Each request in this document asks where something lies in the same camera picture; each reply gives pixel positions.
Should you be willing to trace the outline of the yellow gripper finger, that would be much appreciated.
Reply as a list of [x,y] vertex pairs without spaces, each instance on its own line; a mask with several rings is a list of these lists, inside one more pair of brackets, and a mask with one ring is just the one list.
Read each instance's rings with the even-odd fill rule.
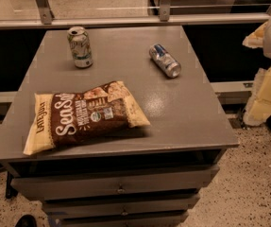
[[260,68],[255,75],[243,121],[248,126],[260,126],[271,116],[271,66]]
[[267,23],[263,23],[254,32],[246,36],[243,40],[243,46],[248,48],[263,48],[263,37],[266,26]]

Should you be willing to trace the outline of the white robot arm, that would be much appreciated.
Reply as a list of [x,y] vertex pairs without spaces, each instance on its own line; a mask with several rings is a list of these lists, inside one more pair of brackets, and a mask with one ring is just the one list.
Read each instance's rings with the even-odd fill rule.
[[[266,58],[271,59],[271,16],[254,32],[246,36],[243,45],[261,48]],[[251,97],[249,98],[243,120],[248,126],[259,126],[271,115],[271,66],[260,68],[255,75]]]

